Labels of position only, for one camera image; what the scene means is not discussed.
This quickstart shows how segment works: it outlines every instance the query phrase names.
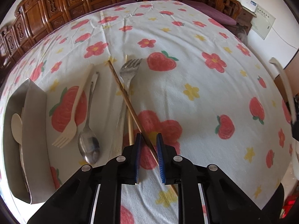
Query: silver screw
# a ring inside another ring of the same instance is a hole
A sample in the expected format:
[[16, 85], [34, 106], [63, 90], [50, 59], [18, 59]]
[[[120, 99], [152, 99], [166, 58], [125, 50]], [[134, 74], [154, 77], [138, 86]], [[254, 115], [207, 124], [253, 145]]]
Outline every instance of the silver screw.
[[217, 171], [217, 169], [218, 169], [218, 167], [216, 166], [216, 165], [214, 165], [214, 164], [211, 164], [210, 166], [209, 166], [209, 169], [211, 170], [211, 171]]
[[89, 166], [89, 165], [83, 165], [82, 168], [81, 168], [81, 170], [82, 170], [83, 172], [87, 172], [87, 171], [90, 170], [90, 166]]
[[116, 161], [125, 161], [125, 159], [126, 159], [126, 157], [124, 157], [124, 156], [118, 156], [116, 158]]
[[173, 159], [175, 161], [182, 161], [183, 160], [183, 158], [181, 156], [174, 156]]

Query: tablecloth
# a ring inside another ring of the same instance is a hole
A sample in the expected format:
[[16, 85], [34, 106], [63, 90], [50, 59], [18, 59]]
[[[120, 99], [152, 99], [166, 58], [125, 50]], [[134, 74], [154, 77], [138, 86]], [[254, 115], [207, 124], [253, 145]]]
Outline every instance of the tablecloth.
[[[8, 77], [0, 100], [1, 124], [10, 95], [31, 78], [47, 93], [48, 154], [59, 188], [85, 164], [77, 136], [86, 118], [90, 83], [77, 107], [76, 137], [62, 149], [52, 143], [68, 123], [84, 69], [94, 63], [100, 75], [90, 127], [101, 145], [95, 166], [105, 164], [122, 104], [107, 60], [119, 72], [125, 55], [143, 58], [130, 90], [151, 141], [155, 144], [161, 132], [166, 144], [194, 164], [218, 165], [262, 208], [290, 162], [290, 115], [273, 80], [249, 49], [222, 25], [181, 2], [106, 9], [44, 38]], [[0, 162], [4, 186], [3, 159]], [[121, 223], [177, 223], [177, 197], [161, 183], [146, 146], [139, 176], [139, 185], [122, 188]]]

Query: chopstick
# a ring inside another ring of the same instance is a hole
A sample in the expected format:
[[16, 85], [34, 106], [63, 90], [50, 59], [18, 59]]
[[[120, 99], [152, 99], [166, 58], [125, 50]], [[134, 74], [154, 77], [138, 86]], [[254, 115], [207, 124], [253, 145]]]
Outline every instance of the chopstick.
[[[125, 62], [127, 62], [127, 61], [128, 61], [128, 55], [126, 55], [126, 57], [125, 57]], [[129, 101], [131, 102], [130, 89], [128, 89], [127, 94], [129, 96]], [[129, 145], [131, 146], [134, 144], [134, 130], [133, 130], [132, 115], [129, 111], [127, 111], [127, 120], [128, 120], [128, 132], [129, 132]]]
[[[159, 162], [158, 162], [158, 156], [157, 156], [156, 150], [155, 150], [154, 146], [152, 145], [152, 143], [151, 143], [149, 137], [147, 136], [147, 134], [146, 134], [146, 132], [145, 132], [145, 129], [143, 128], [142, 124], [140, 123], [140, 121], [139, 121], [139, 119], [138, 119], [138, 116], [137, 116], [137, 114], [136, 114], [136, 112], [135, 112], [135, 110], [134, 110], [134, 108], [133, 108], [133, 106], [132, 106], [132, 104], [131, 104], [131, 102], [130, 102], [128, 96], [127, 96], [127, 93], [126, 93], [124, 87], [122, 86], [122, 84], [121, 84], [121, 82], [120, 82], [120, 80], [119, 80], [119, 78], [118, 78], [118, 76], [117, 76], [117, 73], [116, 73], [116, 71], [114, 70], [114, 67], [113, 67], [113, 65], [112, 65], [112, 63], [111, 63], [110, 60], [108, 61], [108, 65], [109, 65], [109, 68], [110, 68], [110, 70], [111, 70], [111, 72], [112, 72], [112, 75], [113, 75], [113, 77], [114, 77], [114, 79], [115, 79], [115, 81], [116, 81], [116, 84], [118, 85], [119, 90], [120, 90], [120, 92], [121, 92], [121, 94], [122, 94], [122, 96], [123, 96], [123, 98], [124, 98], [124, 101], [125, 101], [125, 103], [126, 103], [128, 109], [129, 109], [129, 111], [130, 111], [130, 113], [131, 113], [131, 115], [132, 115], [132, 117], [133, 117], [133, 119], [134, 119], [134, 121], [135, 121], [135, 123], [136, 123], [136, 125], [137, 125], [137, 128], [139, 129], [139, 131], [140, 131], [140, 133], [141, 133], [141, 135], [142, 135], [142, 137], [143, 137], [143, 139], [144, 139], [146, 145], [148, 146], [148, 148], [149, 148], [149, 150], [150, 150], [152, 156], [154, 157], [156, 163], [159, 164]], [[176, 191], [175, 186], [174, 186], [174, 185], [171, 185], [171, 188], [173, 189], [173, 191], [174, 191], [174, 192], [176, 193], [176, 195], [178, 196], [178, 192]]]

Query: fork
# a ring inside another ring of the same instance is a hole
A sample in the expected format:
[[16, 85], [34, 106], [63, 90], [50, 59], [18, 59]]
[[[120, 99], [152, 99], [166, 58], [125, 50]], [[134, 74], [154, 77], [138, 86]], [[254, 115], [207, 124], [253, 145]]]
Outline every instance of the fork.
[[53, 142], [52, 144], [53, 146], [63, 148], [75, 137], [77, 133], [77, 125], [75, 123], [75, 113], [76, 113], [77, 105], [81, 98], [90, 71], [94, 68], [94, 66], [95, 65], [92, 63], [87, 66], [87, 69], [83, 77], [81, 78], [81, 82], [74, 100], [74, 104], [71, 112], [71, 119], [68, 122], [67, 126], [65, 127], [64, 131], [61, 133], [61, 135], [56, 139], [55, 142]]
[[[127, 94], [130, 93], [131, 81], [137, 74], [137, 71], [138, 71], [141, 61], [142, 61], [142, 59], [128, 60], [121, 67], [119, 75], [124, 82], [124, 89], [127, 92]], [[113, 141], [112, 141], [112, 148], [111, 148], [111, 151], [109, 154], [109, 159], [112, 159], [118, 155], [121, 155], [121, 153], [122, 153], [126, 111], [127, 111], [127, 106], [126, 106], [126, 103], [123, 101], [119, 119], [118, 119], [117, 125], [116, 125], [116, 134], [113, 137]]]

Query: white floral tablecloth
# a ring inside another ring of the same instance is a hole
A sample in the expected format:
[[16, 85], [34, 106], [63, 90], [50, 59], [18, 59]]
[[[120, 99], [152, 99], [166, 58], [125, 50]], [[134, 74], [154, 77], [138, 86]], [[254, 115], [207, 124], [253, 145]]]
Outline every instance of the white floral tablecloth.
[[[77, 136], [62, 149], [52, 143], [70, 119], [84, 69], [94, 63], [100, 76], [90, 126], [101, 145], [95, 166], [105, 164], [122, 104], [107, 60], [119, 71], [126, 54], [129, 59], [144, 58], [131, 94], [151, 141], [155, 144], [161, 132], [166, 144], [194, 164], [217, 164], [262, 208], [290, 161], [290, 115], [271, 77], [246, 46], [213, 19], [180, 2], [141, 2], [106, 9], [44, 38], [8, 77], [0, 100], [1, 125], [10, 95], [30, 77], [47, 93], [48, 154], [59, 188], [85, 161]], [[75, 117], [78, 132], [84, 126], [86, 109], [83, 93]], [[40, 205], [22, 203], [26, 207], [19, 207], [20, 201], [7, 187], [3, 158], [0, 170], [2, 196], [25, 223]], [[121, 223], [177, 223], [177, 197], [162, 185], [159, 168], [146, 146], [139, 176], [139, 185], [123, 186]]]

